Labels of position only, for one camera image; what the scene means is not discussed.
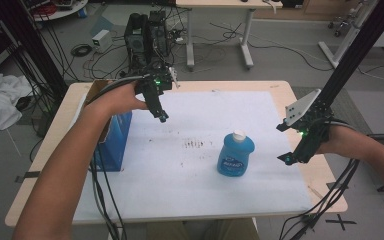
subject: electronic device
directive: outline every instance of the electronic device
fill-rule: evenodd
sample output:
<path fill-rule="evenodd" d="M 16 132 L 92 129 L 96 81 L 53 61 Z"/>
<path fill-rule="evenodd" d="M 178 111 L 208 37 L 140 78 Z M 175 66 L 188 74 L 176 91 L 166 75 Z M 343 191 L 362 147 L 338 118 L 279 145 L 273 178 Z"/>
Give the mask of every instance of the electronic device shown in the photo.
<path fill-rule="evenodd" d="M 176 87 L 179 86 L 177 84 L 176 70 L 162 60 L 153 61 L 137 75 L 116 79 L 95 95 L 88 104 L 105 93 L 133 81 L 137 81 L 135 94 L 142 94 L 145 98 L 146 106 L 154 118 L 159 118 L 161 122 L 165 122 L 168 115 L 161 106 L 159 96 L 164 94 L 164 91 L 171 90 L 173 82 L 176 84 Z"/>
<path fill-rule="evenodd" d="M 110 31 L 101 30 L 92 38 L 92 42 L 97 52 L 104 53 L 113 43 Z"/>
<path fill-rule="evenodd" d="M 167 57 L 169 46 L 167 41 L 166 13 L 165 11 L 151 11 L 149 13 L 149 29 L 151 32 L 152 47 L 155 55 Z"/>
<path fill-rule="evenodd" d="M 148 15 L 132 13 L 124 31 L 129 67 L 132 70 L 146 67 L 152 58 L 152 41 L 148 28 Z"/>

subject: hand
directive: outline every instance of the hand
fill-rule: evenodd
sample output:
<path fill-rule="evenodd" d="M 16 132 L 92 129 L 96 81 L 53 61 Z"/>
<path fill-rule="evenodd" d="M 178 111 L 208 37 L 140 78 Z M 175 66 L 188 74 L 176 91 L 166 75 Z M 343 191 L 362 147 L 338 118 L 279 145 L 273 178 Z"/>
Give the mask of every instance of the hand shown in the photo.
<path fill-rule="evenodd" d="M 108 116 L 129 112 L 134 109 L 146 110 L 146 103 L 135 96 L 136 82 L 115 88 L 88 105 L 105 109 Z"/>

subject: bottle label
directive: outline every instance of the bottle label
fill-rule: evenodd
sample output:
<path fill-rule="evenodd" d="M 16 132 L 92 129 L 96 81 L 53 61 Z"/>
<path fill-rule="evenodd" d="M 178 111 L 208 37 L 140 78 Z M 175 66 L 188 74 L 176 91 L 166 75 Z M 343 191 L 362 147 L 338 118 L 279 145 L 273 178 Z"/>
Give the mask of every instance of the bottle label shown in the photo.
<path fill-rule="evenodd" d="M 228 172 L 241 171 L 244 168 L 244 164 L 236 158 L 226 156 L 221 160 L 221 169 Z"/>

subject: forearm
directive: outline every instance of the forearm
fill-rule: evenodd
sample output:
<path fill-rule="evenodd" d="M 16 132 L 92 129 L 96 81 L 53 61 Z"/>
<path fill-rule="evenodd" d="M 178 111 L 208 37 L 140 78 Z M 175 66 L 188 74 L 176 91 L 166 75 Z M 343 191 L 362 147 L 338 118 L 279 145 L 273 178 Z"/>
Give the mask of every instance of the forearm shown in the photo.
<path fill-rule="evenodd" d="M 336 153 L 370 164 L 384 183 L 384 145 L 347 127 L 332 126 L 318 153 Z"/>
<path fill-rule="evenodd" d="M 84 109 L 41 172 L 20 216 L 14 239 L 70 237 L 87 168 L 109 117 L 95 106 Z"/>

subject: white bottle cap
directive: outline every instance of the white bottle cap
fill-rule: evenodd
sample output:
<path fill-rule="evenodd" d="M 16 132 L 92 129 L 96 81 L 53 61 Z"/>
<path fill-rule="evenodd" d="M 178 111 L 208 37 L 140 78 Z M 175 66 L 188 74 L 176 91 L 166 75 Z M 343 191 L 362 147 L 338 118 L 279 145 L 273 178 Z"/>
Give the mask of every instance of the white bottle cap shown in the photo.
<path fill-rule="evenodd" d="M 233 140 L 235 142 L 238 142 L 238 143 L 243 142 L 245 138 L 246 138 L 246 134 L 244 131 L 242 130 L 233 131 Z"/>

